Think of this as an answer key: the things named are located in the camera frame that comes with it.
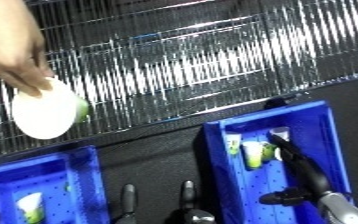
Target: metal wire rack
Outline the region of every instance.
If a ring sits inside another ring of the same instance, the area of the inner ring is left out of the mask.
[[[89,119],[24,136],[0,82],[0,155],[358,78],[358,0],[27,0]]]

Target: blue plastic bin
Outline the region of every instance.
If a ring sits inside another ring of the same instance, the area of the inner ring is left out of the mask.
[[[225,224],[319,224],[324,223],[309,202],[300,206],[263,205],[259,197],[296,186],[283,163],[277,160],[248,171],[243,155],[231,155],[226,147],[226,131],[242,134],[242,140],[267,141],[267,132],[288,126],[291,139],[315,159],[338,192],[350,193],[350,187],[338,144],[331,109],[323,101],[281,107],[206,123],[208,150],[217,181]]]
[[[0,224],[25,224],[16,202],[36,192],[44,224],[110,223],[92,146],[0,166]]]

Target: hand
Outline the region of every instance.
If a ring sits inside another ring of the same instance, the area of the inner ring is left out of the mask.
[[[23,0],[0,0],[0,78],[32,96],[51,86],[44,38]]]

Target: finger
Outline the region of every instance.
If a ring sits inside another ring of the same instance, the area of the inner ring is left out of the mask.
[[[55,73],[49,67],[48,60],[46,60],[46,54],[43,47],[34,53],[34,61],[38,68],[41,69],[44,76],[52,78],[55,76]]]
[[[18,77],[15,77],[13,74],[6,72],[6,71],[0,71],[0,79],[4,80],[5,83],[8,85],[19,89],[22,92],[27,93],[30,96],[39,97],[41,96],[41,92],[33,87],[25,83],[23,80],[21,80]]]
[[[30,86],[44,90],[52,89],[52,86],[50,85],[49,81],[45,79],[45,76],[36,66],[33,59],[28,59],[16,69],[14,69],[12,72],[14,72],[18,77],[20,77],[25,83]]]

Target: paper cup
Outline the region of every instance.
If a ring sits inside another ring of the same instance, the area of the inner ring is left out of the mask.
[[[42,193],[30,194],[19,201],[17,206],[23,211],[27,223],[40,223],[45,218],[44,207],[42,204]]]
[[[12,101],[12,116],[21,131],[37,139],[52,139],[67,132],[88,115],[88,103],[63,82],[47,78],[51,91],[40,98],[19,92]]]
[[[280,138],[289,141],[290,140],[290,128],[289,127],[278,127],[270,130],[271,135],[277,135]]]
[[[237,155],[240,151],[241,134],[226,132],[227,149],[230,155]]]
[[[286,140],[286,141],[290,141],[290,128],[289,127],[278,127],[278,128],[273,128],[270,131],[271,135],[276,135],[279,136],[280,138]],[[277,148],[274,152],[274,157],[278,160],[278,161],[283,161],[283,158],[281,158],[281,149]]]
[[[260,142],[243,142],[245,163],[249,169],[262,166],[263,145]]]

